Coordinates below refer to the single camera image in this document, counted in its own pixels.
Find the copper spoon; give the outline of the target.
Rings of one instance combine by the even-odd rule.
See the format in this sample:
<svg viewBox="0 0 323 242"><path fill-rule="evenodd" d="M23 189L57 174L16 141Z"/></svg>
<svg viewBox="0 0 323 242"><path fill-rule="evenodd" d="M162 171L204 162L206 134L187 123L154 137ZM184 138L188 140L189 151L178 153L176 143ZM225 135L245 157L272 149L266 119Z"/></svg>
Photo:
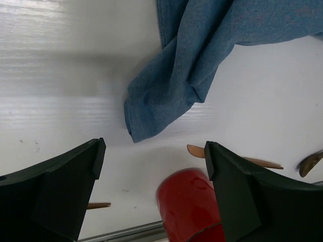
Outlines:
<svg viewBox="0 0 323 242"><path fill-rule="evenodd" d="M323 151L317 151L304 158L298 165L299 175L305 177L322 160Z"/></svg>

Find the aluminium table edge rail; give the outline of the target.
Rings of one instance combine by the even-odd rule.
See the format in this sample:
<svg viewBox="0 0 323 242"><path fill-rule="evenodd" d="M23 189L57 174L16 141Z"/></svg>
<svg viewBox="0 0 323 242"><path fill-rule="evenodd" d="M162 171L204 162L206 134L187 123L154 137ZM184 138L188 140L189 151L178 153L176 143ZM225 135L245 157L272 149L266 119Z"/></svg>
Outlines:
<svg viewBox="0 0 323 242"><path fill-rule="evenodd" d="M162 221L130 227L79 241L157 241L167 239Z"/></svg>

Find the copper knife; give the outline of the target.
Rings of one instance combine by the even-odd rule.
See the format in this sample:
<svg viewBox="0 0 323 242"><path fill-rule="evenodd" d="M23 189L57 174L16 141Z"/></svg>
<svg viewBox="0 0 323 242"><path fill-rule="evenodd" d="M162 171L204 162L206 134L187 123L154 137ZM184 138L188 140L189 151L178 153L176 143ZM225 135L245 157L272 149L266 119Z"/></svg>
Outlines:
<svg viewBox="0 0 323 242"><path fill-rule="evenodd" d="M205 158L204 148L202 148L202 147L188 144L187 150L194 157ZM243 158L254 163L254 164L257 164L257 165L265 167L265 168L284 169L281 165L273 163L273 162L268 162L268 161L255 159L255 158L249 158L249 157L243 157Z"/></svg>

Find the copper fork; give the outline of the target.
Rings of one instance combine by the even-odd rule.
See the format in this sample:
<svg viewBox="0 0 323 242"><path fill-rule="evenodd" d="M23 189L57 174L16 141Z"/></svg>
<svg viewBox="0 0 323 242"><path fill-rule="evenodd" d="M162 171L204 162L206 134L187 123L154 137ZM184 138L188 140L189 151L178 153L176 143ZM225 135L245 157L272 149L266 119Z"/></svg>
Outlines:
<svg viewBox="0 0 323 242"><path fill-rule="evenodd" d="M100 208L108 208L110 206L111 206L111 203L89 203L87 205L87 210L100 209Z"/></svg>

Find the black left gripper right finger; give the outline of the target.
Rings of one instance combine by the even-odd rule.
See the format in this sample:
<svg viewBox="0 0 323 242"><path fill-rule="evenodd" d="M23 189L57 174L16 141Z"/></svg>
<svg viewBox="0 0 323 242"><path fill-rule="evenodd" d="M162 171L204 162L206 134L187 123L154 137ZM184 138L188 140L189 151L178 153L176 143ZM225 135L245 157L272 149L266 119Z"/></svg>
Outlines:
<svg viewBox="0 0 323 242"><path fill-rule="evenodd" d="M226 241L322 241L322 187L204 148Z"/></svg>

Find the red mug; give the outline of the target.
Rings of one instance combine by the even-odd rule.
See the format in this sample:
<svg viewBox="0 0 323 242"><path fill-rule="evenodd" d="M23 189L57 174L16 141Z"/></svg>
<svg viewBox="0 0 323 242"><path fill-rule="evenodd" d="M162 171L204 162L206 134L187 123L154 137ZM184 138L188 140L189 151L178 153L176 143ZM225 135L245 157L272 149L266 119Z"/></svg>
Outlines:
<svg viewBox="0 0 323 242"><path fill-rule="evenodd" d="M169 241L225 241L213 184L200 169L167 177L157 189L156 201Z"/></svg>

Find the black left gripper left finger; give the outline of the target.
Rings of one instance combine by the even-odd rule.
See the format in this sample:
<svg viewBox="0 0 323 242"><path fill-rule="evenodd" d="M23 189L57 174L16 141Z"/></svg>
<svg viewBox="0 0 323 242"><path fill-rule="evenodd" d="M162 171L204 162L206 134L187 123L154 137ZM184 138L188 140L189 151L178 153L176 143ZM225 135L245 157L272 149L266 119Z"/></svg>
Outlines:
<svg viewBox="0 0 323 242"><path fill-rule="evenodd" d="M92 139L1 176L1 241L77 241L106 145Z"/></svg>

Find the blue cloth placemat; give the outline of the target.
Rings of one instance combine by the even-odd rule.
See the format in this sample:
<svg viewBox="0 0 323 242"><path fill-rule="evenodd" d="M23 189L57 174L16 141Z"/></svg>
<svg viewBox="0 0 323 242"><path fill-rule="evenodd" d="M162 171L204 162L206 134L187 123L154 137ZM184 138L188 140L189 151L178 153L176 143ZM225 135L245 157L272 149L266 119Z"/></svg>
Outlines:
<svg viewBox="0 0 323 242"><path fill-rule="evenodd" d="M322 1L157 1L162 49L130 82L125 123L134 143L203 103L235 45L322 36Z"/></svg>

